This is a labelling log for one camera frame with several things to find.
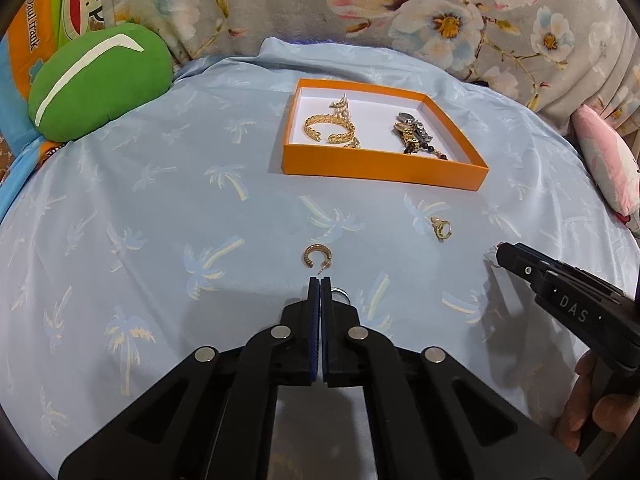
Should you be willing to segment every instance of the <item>blue fabric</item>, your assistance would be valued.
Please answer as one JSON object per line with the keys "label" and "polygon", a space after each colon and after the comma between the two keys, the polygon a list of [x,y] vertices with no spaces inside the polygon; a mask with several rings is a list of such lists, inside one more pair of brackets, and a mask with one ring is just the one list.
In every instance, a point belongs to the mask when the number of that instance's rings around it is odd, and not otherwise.
{"label": "blue fabric", "polygon": [[15,87],[6,35],[0,41],[0,132],[14,154],[40,135],[27,114],[27,102]]}
{"label": "blue fabric", "polygon": [[[301,76],[428,94],[491,167],[481,189],[282,174]],[[446,242],[434,214],[452,224]],[[55,476],[195,348],[241,346],[306,297],[315,241],[364,325],[443,347],[546,428],[585,347],[496,267],[495,244],[629,293],[640,264],[575,150],[523,106],[390,50],[270,39],[68,143],[28,181],[0,224],[2,407]],[[375,478],[359,389],[281,388],[276,414],[274,478]]]}
{"label": "blue fabric", "polygon": [[38,165],[40,160],[39,147],[43,140],[44,137],[40,136],[27,145],[9,167],[9,175],[0,186],[0,222]]}

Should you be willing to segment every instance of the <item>gold chain bracelet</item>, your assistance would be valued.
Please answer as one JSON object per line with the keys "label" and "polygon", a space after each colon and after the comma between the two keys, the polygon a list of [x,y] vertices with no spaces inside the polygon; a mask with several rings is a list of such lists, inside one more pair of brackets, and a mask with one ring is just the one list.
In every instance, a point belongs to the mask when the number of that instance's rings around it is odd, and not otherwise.
{"label": "gold chain bracelet", "polygon": [[343,119],[336,115],[312,115],[305,121],[304,130],[305,133],[313,140],[320,142],[320,132],[314,130],[311,125],[319,123],[337,124],[347,130],[344,134],[332,134],[327,138],[327,141],[331,144],[342,144],[344,142],[351,142],[356,133],[356,127],[350,121]]}

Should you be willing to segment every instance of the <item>jewelry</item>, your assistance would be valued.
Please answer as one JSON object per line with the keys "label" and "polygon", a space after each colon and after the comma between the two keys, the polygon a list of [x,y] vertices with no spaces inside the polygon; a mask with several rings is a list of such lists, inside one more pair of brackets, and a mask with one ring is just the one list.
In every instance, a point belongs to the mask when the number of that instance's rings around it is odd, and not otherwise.
{"label": "jewelry", "polygon": [[429,143],[433,140],[427,130],[420,121],[417,121],[414,116],[405,112],[398,114],[398,121],[394,125],[394,129],[401,136],[404,143],[405,153],[417,153],[418,150],[425,150],[428,153],[433,153],[442,160],[447,160],[447,155],[440,150],[436,150]]}
{"label": "jewelry", "polygon": [[358,140],[358,137],[353,137],[353,140],[351,142],[348,142],[343,146],[343,148],[359,148],[359,147],[360,147],[360,141]]}
{"label": "jewelry", "polygon": [[351,121],[351,112],[349,111],[349,101],[347,94],[343,95],[339,101],[335,101],[329,105],[334,109],[334,115],[343,118],[345,121]]}
{"label": "jewelry", "polygon": [[336,286],[332,286],[331,288],[331,293],[332,295],[335,294],[340,294],[341,296],[345,297],[347,299],[347,301],[349,302],[349,305],[351,305],[351,298],[349,297],[349,295],[344,292],[341,288],[338,288]]}
{"label": "jewelry", "polygon": [[320,132],[314,130],[311,125],[319,123],[337,124],[347,130],[345,134],[332,134],[327,138],[330,144],[342,144],[351,142],[356,134],[356,127],[351,122],[337,115],[312,115],[305,121],[304,131],[313,140],[320,142]]}
{"label": "jewelry", "polygon": [[451,229],[451,222],[449,222],[449,220],[441,220],[437,216],[432,216],[431,223],[433,224],[433,231],[436,233],[436,237],[438,238],[438,240],[444,241],[453,234],[453,231]]}
{"label": "jewelry", "polygon": [[324,262],[322,262],[322,265],[320,266],[320,270],[318,271],[318,274],[320,274],[323,270],[331,267],[331,258],[333,257],[333,255],[331,254],[331,249],[326,245],[322,245],[322,244],[309,245],[309,247],[305,249],[305,252],[302,253],[302,260],[304,261],[305,265],[309,267],[309,269],[314,268],[314,263],[309,259],[309,254],[315,253],[316,251],[324,254]]}

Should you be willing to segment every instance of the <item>pink pillow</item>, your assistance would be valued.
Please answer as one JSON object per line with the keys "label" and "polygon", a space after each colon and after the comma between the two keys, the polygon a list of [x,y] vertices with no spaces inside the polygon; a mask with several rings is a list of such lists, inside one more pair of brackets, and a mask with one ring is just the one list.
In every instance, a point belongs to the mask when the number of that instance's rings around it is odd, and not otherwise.
{"label": "pink pillow", "polygon": [[638,211],[640,173],[625,141],[587,105],[571,117],[591,176],[613,211],[622,216]]}

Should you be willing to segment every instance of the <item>metal screw head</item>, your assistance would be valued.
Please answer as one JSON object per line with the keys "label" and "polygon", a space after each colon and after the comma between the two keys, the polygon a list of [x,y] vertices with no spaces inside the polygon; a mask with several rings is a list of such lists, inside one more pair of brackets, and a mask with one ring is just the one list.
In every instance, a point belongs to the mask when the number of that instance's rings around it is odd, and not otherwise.
{"label": "metal screw head", "polygon": [[363,339],[366,339],[367,336],[369,335],[369,330],[367,330],[363,326],[352,326],[347,332],[347,334],[349,334],[349,337],[351,339],[357,339],[359,341],[362,341]]}
{"label": "metal screw head", "polygon": [[196,361],[208,363],[216,356],[216,351],[210,346],[201,346],[193,356],[196,358]]}
{"label": "metal screw head", "polygon": [[447,354],[442,348],[431,346],[424,351],[424,356],[426,357],[427,361],[430,361],[432,363],[441,363],[444,361],[444,358],[447,356]]}
{"label": "metal screw head", "polygon": [[271,329],[271,337],[286,339],[291,335],[291,329],[286,325],[276,325]]}

